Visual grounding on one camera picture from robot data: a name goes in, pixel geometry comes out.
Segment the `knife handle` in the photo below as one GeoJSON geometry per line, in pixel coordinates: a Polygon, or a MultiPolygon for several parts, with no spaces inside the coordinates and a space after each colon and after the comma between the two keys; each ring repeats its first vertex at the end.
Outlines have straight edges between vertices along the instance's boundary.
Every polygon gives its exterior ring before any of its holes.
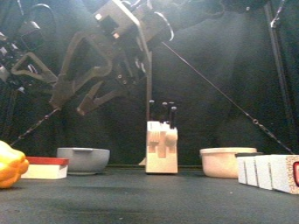
{"type": "Polygon", "coordinates": [[[167,113],[169,113],[169,106],[167,106],[167,102],[163,102],[163,108],[162,108],[162,114],[161,114],[161,123],[167,122],[167,113]]]}
{"type": "Polygon", "coordinates": [[[173,107],[174,107],[174,102],[169,102],[169,112],[167,112],[167,123],[171,123],[171,116],[173,116],[173,107]]]}
{"type": "Polygon", "coordinates": [[[171,114],[170,114],[170,126],[171,130],[175,129],[175,114],[177,114],[177,107],[171,108],[171,114]]]}
{"type": "Polygon", "coordinates": [[[155,100],[150,101],[150,121],[155,120],[155,100]]]}

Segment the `white bowl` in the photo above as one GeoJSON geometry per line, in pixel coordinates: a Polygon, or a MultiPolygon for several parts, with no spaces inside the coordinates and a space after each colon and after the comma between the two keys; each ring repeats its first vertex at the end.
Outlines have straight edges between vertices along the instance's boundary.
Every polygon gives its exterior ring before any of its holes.
{"type": "Polygon", "coordinates": [[[202,168],[207,176],[237,179],[239,177],[237,153],[258,152],[255,148],[229,147],[201,150],[202,168]]]}
{"type": "Polygon", "coordinates": [[[59,148],[58,158],[70,160],[69,174],[90,175],[103,172],[109,165],[110,150],[59,148]]]}

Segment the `pepper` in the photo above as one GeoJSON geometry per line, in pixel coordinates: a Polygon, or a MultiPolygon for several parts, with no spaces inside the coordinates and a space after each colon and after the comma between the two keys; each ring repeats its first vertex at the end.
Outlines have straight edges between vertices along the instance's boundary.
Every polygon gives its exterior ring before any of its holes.
{"type": "Polygon", "coordinates": [[[30,162],[22,151],[0,141],[0,188],[10,188],[27,172],[30,162]]]}

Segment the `gray bowl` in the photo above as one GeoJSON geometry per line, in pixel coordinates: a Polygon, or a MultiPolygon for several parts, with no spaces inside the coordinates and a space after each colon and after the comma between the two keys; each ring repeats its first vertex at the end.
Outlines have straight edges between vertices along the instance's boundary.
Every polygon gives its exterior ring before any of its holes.
{"type": "Polygon", "coordinates": [[[59,148],[58,158],[69,158],[69,174],[91,175],[103,172],[109,165],[110,150],[59,148]]]}

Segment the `white pot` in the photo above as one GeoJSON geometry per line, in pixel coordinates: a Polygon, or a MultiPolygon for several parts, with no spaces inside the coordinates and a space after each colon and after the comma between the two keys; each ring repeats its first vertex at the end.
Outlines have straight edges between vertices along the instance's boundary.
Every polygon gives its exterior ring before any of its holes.
{"type": "Polygon", "coordinates": [[[258,152],[255,148],[229,147],[201,150],[202,168],[207,176],[237,179],[239,177],[237,153],[258,152]]]}

